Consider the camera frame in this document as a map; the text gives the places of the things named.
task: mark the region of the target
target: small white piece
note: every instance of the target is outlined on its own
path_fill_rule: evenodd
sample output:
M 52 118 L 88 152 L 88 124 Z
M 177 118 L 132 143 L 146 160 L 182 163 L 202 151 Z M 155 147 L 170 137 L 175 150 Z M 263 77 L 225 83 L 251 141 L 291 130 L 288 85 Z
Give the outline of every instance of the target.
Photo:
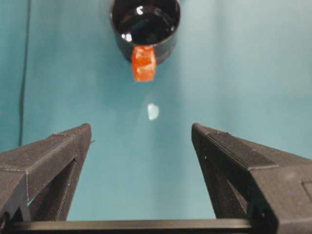
M 157 119 L 159 116 L 159 107 L 154 105 L 153 103 L 150 103 L 147 105 L 147 113 L 148 113 L 148 119 L 150 121 L 153 121 Z

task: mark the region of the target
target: cup rim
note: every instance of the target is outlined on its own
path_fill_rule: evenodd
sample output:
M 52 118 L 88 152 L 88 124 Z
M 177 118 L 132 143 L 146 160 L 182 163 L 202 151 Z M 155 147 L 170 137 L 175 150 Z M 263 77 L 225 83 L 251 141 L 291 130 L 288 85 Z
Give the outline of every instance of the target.
M 181 5 L 180 5 L 180 1 L 179 1 L 179 0 L 175 0 L 175 1 L 177 2 L 177 5 L 178 5 L 178 7 L 179 7 L 178 22 L 177 22 L 177 25 L 176 25 L 175 30 L 174 30 L 168 37 L 164 38 L 163 40 L 161 40 L 161 41 L 159 41 L 159 42 L 157 42 L 157 43 L 154 43 L 154 44 L 144 45 L 144 44 L 137 44 L 137 43 L 134 43 L 134 42 L 132 42 L 132 41 L 127 41 L 126 39 L 122 38 L 121 33 L 117 30 L 117 28 L 116 28 L 116 26 L 115 26 L 115 24 L 114 24 L 114 22 L 113 22 L 113 7 L 114 7 L 114 5 L 115 5 L 116 0 L 113 0 L 113 2 L 112 2 L 112 4 L 111 4 L 111 7 L 110 7 L 110 12 L 109 12 L 109 18 L 110 18 L 111 25 L 112 25 L 112 27 L 113 27 L 113 29 L 114 29 L 114 32 L 115 32 L 123 41 L 125 41 L 126 43 L 128 43 L 128 44 L 130 44 L 130 45 L 132 45 L 132 46 L 142 46 L 142 45 L 144 45 L 144 46 L 156 47 L 156 46 L 159 46 L 159 45 L 162 45 L 162 44 L 166 43 L 167 41 L 169 41 L 169 40 L 172 38 L 173 35 L 176 34 L 176 32 L 177 32 L 177 30 L 178 30 L 178 28 L 179 28 L 179 26 L 180 26 L 180 21 L 181 21 Z

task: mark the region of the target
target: orange cube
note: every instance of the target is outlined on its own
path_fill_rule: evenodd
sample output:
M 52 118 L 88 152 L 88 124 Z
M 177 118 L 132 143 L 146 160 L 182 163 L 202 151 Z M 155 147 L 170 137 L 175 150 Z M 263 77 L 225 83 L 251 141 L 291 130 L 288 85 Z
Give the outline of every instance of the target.
M 132 70 L 136 82 L 153 81 L 156 73 L 156 56 L 152 46 L 136 46 L 132 53 Z

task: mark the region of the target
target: black mug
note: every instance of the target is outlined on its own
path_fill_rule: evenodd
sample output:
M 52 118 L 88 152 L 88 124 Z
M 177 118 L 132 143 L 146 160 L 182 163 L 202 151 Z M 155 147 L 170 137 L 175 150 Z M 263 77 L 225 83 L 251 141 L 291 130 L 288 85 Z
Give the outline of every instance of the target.
M 176 45 L 180 14 L 178 0 L 114 0 L 110 19 L 125 58 L 131 62 L 136 47 L 148 46 L 162 63 Z

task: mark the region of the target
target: teal backdrop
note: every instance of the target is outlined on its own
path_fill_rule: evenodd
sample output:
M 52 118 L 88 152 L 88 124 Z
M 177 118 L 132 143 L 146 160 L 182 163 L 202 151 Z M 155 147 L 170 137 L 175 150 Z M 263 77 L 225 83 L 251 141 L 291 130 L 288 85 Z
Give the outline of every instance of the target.
M 180 3 L 175 50 L 135 83 L 110 0 L 31 0 L 20 113 L 27 2 L 0 2 L 1 149 L 18 144 L 19 117 L 23 144 L 92 126 L 70 220 L 214 218 L 194 122 L 312 158 L 312 1 Z
M 26 0 L 0 0 L 0 152 L 20 143 Z

